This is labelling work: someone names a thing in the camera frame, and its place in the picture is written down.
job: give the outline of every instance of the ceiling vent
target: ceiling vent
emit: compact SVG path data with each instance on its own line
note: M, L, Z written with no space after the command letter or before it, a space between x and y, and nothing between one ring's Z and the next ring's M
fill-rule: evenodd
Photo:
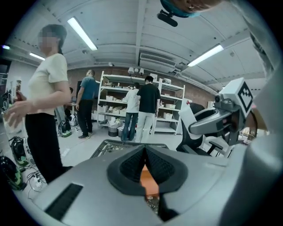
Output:
M175 70L176 62L151 54L141 53L140 67L150 70L169 73Z

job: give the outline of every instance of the woman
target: woman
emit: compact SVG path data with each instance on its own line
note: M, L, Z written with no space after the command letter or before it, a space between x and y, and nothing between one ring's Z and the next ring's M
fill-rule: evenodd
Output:
M5 114L9 125L15 127L26 117L29 145L36 166L47 183L65 172L62 165L54 120L54 109L70 103L67 63L62 55L66 29L57 24L44 27L39 33L39 48L46 59L30 79L29 95L18 93L17 101Z

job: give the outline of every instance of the black vent slot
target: black vent slot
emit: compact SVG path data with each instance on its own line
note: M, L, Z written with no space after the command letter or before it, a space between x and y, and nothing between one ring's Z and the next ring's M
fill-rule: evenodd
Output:
M61 221L65 213L73 204L83 186L70 184L62 193L53 201L53 203L45 210L51 217Z

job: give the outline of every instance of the brick wall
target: brick wall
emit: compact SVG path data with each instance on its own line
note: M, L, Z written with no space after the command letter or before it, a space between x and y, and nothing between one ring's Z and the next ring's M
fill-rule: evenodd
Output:
M128 75L127 68L105 67L105 68L92 68L92 69L96 72L96 75L95 75L96 81L100 81L102 71L104 71L104 73L108 75ZM85 77L88 70L89 68L74 69L74 70L68 71L69 83L70 83L70 86L74 89L74 92L73 92L74 95L76 95L77 82L81 81ZM207 107L208 101L214 100L214 95L190 83L187 83L187 82L184 82L182 80L178 80L172 77L167 77L164 75L158 75L158 78L171 79L172 84L176 86L182 87L183 85L185 85L186 86L185 87L185 98L192 100L194 103L201 104L205 108Z

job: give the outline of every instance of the white shelf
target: white shelf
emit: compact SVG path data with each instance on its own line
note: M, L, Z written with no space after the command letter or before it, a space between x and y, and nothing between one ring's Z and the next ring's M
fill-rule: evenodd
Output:
M118 103L118 104L127 104L126 102L122 102L122 101L108 101L108 100L104 100L104 99L99 99L99 101L110 102L110 103Z
M161 99L166 99L166 100L178 100L178 101L182 101L182 98L179 97L171 97L171 96L166 96L164 94L161 94Z
M175 129L169 127L169 126L156 126L155 127L155 132L176 132Z
M111 115L111 116L117 116L117 117L126 117L126 116L122 116L121 114L114 114L114 113L108 113L108 112L98 112L98 114L100 115Z
M165 108L165 107L159 107L159 109L172 110L172 111L180 111L179 109Z
M101 87L101 89L111 90L113 92L127 93L130 89L116 88L116 87Z
M164 118L157 118L157 121L178 122L178 120L176 120L176 119L164 119Z
M109 82L145 84L144 78L130 77L130 76L124 76L124 75L103 75L103 76L104 76L104 78L108 79Z
M178 91L178 90L183 90L184 88L183 87L178 87L178 86L175 86L175 85L171 85L171 84L167 84L167 83L162 83L162 89L165 89L165 90L171 90L171 91Z

